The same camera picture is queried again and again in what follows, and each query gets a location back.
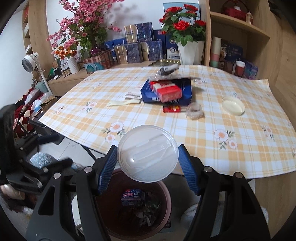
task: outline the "checkered tablecloth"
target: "checkered tablecloth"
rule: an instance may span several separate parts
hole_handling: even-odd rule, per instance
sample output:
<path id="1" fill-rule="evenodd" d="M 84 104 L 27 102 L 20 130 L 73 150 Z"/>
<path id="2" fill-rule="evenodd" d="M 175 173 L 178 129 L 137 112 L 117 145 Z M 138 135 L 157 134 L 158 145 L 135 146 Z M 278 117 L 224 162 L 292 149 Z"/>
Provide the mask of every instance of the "checkered tablecloth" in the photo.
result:
<path id="1" fill-rule="evenodd" d="M 184 144 L 193 156 L 217 172 L 246 178 L 267 177 L 296 170 L 296 133 L 272 95 L 268 80 L 250 81 L 205 66 L 181 66 L 179 74 L 192 81 L 193 100 L 203 108 L 199 120 L 185 113 L 163 113 L 159 104 L 107 107 L 142 86 L 159 67 L 109 69 L 95 72 L 54 104 L 40 121 L 73 141 L 107 153 L 122 136 L 139 125 L 156 125 Z M 225 96 L 240 99 L 245 114 L 227 114 Z M 180 173 L 177 165 L 175 172 Z"/>

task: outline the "standing fan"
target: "standing fan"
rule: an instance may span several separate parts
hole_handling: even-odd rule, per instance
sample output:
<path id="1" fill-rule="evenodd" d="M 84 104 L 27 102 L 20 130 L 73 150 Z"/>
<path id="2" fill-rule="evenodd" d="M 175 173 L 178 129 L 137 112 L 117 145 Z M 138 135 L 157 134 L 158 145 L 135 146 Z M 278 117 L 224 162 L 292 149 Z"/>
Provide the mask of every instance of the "standing fan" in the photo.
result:
<path id="1" fill-rule="evenodd" d="M 24 69 L 26 71 L 28 71 L 29 73 L 32 73 L 33 70 L 36 68 L 37 66 L 37 69 L 38 69 L 38 72 L 39 74 L 41 75 L 42 79 L 43 79 L 43 82 L 44 84 L 46 85 L 48 91 L 53 95 L 45 77 L 44 77 L 44 74 L 41 70 L 41 67 L 40 67 L 40 63 L 39 63 L 39 54 L 38 53 L 33 53 L 33 54 L 30 54 L 30 55 L 27 55 L 26 57 L 23 58 L 22 60 L 22 66 L 24 67 Z"/>

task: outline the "gold tray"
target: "gold tray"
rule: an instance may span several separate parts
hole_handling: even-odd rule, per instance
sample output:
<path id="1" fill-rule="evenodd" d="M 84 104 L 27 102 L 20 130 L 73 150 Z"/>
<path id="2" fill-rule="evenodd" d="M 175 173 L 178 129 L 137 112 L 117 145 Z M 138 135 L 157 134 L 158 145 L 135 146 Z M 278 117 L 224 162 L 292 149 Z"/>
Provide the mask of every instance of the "gold tray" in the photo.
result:
<path id="1" fill-rule="evenodd" d="M 168 66 L 168 65 L 172 65 L 172 64 L 181 65 L 181 61 L 180 60 L 172 60 L 172 59 L 160 59 L 160 60 L 153 62 L 152 64 L 150 64 L 148 66 Z"/>

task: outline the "white wall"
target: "white wall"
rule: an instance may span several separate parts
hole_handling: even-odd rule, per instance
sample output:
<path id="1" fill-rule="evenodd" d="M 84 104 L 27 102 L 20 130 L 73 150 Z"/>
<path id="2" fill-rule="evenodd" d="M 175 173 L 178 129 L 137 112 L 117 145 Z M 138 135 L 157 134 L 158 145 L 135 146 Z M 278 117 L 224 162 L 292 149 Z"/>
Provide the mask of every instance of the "white wall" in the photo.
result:
<path id="1" fill-rule="evenodd" d="M 26 55 L 22 35 L 22 11 L 11 17 L 0 35 L 0 108 L 17 102 L 30 88 L 33 75 L 22 67 Z"/>
<path id="2" fill-rule="evenodd" d="M 114 3 L 112 8 L 105 16 L 105 23 L 116 21 L 117 26 L 123 31 L 115 33 L 109 31 L 108 40 L 124 37 L 124 26 L 136 23 L 152 22 L 153 29 L 161 29 L 159 19 L 164 14 L 164 2 L 191 2 L 198 3 L 198 0 L 125 0 L 124 2 Z M 46 1 L 46 14 L 49 34 L 53 34 L 59 30 L 59 24 L 56 19 L 64 17 L 71 18 L 73 14 L 69 11 L 63 10 L 59 5 L 59 0 Z"/>

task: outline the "white vase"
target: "white vase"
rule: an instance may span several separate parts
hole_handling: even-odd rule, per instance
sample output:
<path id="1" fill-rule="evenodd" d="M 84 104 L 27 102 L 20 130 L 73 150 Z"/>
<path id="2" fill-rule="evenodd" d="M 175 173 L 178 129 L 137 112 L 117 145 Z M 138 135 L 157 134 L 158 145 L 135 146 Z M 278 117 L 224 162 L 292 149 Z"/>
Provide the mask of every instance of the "white vase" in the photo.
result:
<path id="1" fill-rule="evenodd" d="M 178 43 L 180 61 L 182 65 L 198 65 L 202 62 L 202 54 L 204 50 L 204 41 L 190 42 L 183 47 Z"/>
<path id="2" fill-rule="evenodd" d="M 71 57 L 68 59 L 68 65 L 69 65 L 71 74 L 75 74 L 79 71 L 79 68 L 77 66 L 77 63 L 74 57 Z"/>

